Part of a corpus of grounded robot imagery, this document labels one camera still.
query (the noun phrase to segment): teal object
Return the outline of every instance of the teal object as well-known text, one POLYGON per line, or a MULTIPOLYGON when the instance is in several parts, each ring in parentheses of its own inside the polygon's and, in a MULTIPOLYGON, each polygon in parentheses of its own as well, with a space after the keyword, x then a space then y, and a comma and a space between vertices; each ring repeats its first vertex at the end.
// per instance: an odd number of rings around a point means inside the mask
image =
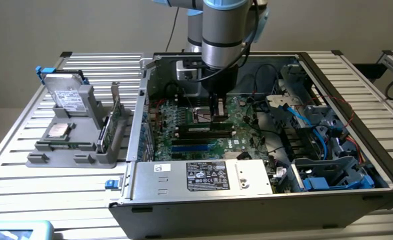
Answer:
POLYGON ((53 239, 53 226, 49 221, 0 221, 0 232, 10 232, 10 236, 14 233, 28 232, 28 240, 52 240, 53 239))

